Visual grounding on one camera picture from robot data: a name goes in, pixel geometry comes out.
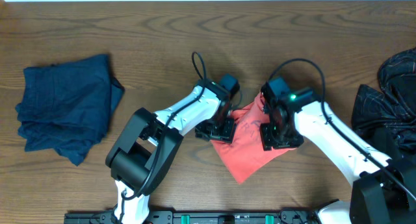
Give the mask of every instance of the cloth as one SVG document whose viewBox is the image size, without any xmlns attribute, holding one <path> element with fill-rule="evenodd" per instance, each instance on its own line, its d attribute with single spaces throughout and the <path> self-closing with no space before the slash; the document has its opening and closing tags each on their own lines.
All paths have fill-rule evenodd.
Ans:
<svg viewBox="0 0 416 224">
<path fill-rule="evenodd" d="M 378 71 L 382 92 L 362 84 L 354 104 L 353 130 L 392 158 L 416 153 L 415 64 L 416 48 L 387 59 Z"/>
<path fill-rule="evenodd" d="M 54 149 L 78 166 L 106 135 L 124 89 L 109 75 L 109 56 L 23 70 L 26 86 L 16 106 L 25 151 Z"/>
<path fill-rule="evenodd" d="M 254 102 L 231 113 L 231 117 L 237 124 L 232 143 L 211 140 L 221 160 L 239 184 L 242 184 L 267 162 L 291 150 L 263 151 L 260 124 L 270 123 L 268 115 L 263 113 L 264 105 L 265 99 L 259 93 Z"/>
</svg>

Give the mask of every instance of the crumpled black fabric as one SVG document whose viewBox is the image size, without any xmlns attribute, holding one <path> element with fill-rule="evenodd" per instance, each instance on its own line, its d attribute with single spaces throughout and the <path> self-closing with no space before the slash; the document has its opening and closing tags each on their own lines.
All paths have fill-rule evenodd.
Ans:
<svg viewBox="0 0 416 224">
<path fill-rule="evenodd" d="M 387 59 L 378 82 L 382 92 L 359 87 L 353 130 L 393 159 L 416 154 L 416 48 Z"/>
<path fill-rule="evenodd" d="M 78 166 L 106 135 L 124 89 L 110 76 L 109 56 L 44 68 L 25 68 L 25 93 L 16 106 L 25 151 L 54 149 Z"/>
</svg>

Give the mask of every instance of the green marking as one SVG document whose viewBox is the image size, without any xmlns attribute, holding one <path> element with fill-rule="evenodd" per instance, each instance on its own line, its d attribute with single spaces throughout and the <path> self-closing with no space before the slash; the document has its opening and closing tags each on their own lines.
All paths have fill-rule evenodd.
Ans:
<svg viewBox="0 0 416 224">
<path fill-rule="evenodd" d="M 274 224 L 274 216 L 266 215 L 266 224 Z"/>
<path fill-rule="evenodd" d="M 181 224 L 190 224 L 190 217 L 189 217 L 189 215 L 182 215 L 181 216 Z"/>
</svg>

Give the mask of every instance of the crumpled red cloth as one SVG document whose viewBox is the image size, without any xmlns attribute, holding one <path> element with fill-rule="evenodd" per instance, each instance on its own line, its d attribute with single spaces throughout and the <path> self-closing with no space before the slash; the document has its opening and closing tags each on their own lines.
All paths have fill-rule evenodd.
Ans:
<svg viewBox="0 0 416 224">
<path fill-rule="evenodd" d="M 231 113 L 231 117 L 237 124 L 232 143 L 211 140 L 222 162 L 239 184 L 242 184 L 267 162 L 292 150 L 263 151 L 259 128 L 260 124 L 270 122 L 268 115 L 263 113 L 264 105 L 265 99 L 259 93 L 254 102 Z"/>
</svg>

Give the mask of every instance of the wooden tabletop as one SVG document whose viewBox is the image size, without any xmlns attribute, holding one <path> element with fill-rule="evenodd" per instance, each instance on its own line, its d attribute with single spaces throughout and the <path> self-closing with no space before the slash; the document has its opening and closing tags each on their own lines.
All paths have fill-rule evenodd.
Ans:
<svg viewBox="0 0 416 224">
<path fill-rule="evenodd" d="M 205 3 L 7 3 L 0 6 L 0 223 L 62 223 L 70 210 L 116 204 L 104 164 L 131 114 L 166 108 L 198 79 L 191 52 L 208 76 L 238 78 L 244 105 L 280 63 L 309 58 L 324 71 L 328 102 L 350 123 L 358 86 L 377 87 L 380 64 L 416 46 L 416 2 L 269 1 Z M 126 88 L 110 131 L 78 167 L 53 150 L 24 152 L 14 107 L 23 68 L 111 54 Z M 317 72 L 293 64 L 281 75 L 320 92 Z M 351 187 L 313 144 L 277 157 L 238 185 L 213 146 L 186 135 L 151 204 L 176 210 L 274 210 L 349 200 Z"/>
</svg>

